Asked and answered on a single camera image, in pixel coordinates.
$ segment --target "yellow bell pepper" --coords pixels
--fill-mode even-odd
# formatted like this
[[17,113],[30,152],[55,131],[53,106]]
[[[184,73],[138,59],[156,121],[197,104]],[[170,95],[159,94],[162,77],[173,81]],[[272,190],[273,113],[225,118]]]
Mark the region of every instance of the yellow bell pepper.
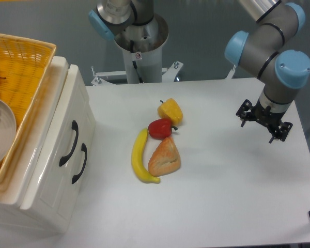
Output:
[[180,124],[182,121],[182,111],[173,98],[162,102],[162,104],[158,107],[157,111],[161,118],[169,118],[172,124],[175,126]]

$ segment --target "toy pepper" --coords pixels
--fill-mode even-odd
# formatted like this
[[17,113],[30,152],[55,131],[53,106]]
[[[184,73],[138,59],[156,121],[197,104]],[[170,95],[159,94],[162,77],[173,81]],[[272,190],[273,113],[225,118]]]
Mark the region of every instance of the toy pepper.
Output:
[[158,107],[157,111],[161,118],[168,118],[173,125],[178,125],[182,121],[182,111],[173,98],[169,98]]
[[168,118],[159,119],[153,121],[148,126],[149,135],[157,140],[163,140],[172,134],[172,128],[178,130],[175,126],[172,126],[172,122]]

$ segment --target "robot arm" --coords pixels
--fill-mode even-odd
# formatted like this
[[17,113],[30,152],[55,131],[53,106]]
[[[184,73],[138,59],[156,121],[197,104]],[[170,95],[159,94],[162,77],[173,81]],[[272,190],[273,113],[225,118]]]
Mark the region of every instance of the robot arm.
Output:
[[153,16],[153,0],[101,0],[88,15],[93,28],[106,40],[113,40],[132,24],[149,23]]
[[262,81],[265,86],[255,106],[246,100],[237,112],[242,120],[268,128],[274,140],[285,141],[292,124],[281,122],[310,74],[310,59],[302,52],[279,53],[303,26],[303,9],[281,0],[239,0],[259,25],[249,34],[237,32],[229,41],[225,57]]
[[153,6],[153,0],[100,0],[88,15],[97,33],[121,48],[128,83],[162,81],[168,26]]

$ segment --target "blue joint cap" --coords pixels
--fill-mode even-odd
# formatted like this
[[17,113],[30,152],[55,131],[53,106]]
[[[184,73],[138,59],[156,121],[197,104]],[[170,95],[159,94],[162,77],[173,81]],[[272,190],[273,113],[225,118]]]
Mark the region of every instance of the blue joint cap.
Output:
[[302,52],[288,50],[280,54],[274,66],[280,82],[291,89],[300,89],[310,75],[310,59]]
[[298,31],[300,31],[301,28],[303,28],[304,23],[305,23],[305,13],[304,10],[302,9],[302,7],[300,5],[297,5],[295,3],[286,3],[287,6],[292,7],[299,19],[299,28]]
[[91,10],[88,13],[88,18],[93,28],[102,38],[106,40],[113,40],[115,38],[114,34],[110,31],[107,25],[101,20],[101,18],[95,13],[94,10]]
[[238,66],[243,52],[244,45],[249,33],[239,31],[232,36],[225,49],[225,58],[232,64]]

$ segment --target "white plate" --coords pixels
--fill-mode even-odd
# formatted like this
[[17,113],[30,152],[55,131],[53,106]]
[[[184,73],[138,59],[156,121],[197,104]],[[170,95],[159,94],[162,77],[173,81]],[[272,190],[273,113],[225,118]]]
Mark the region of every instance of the white plate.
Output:
[[16,135],[16,119],[10,107],[0,100],[0,161],[9,151]]

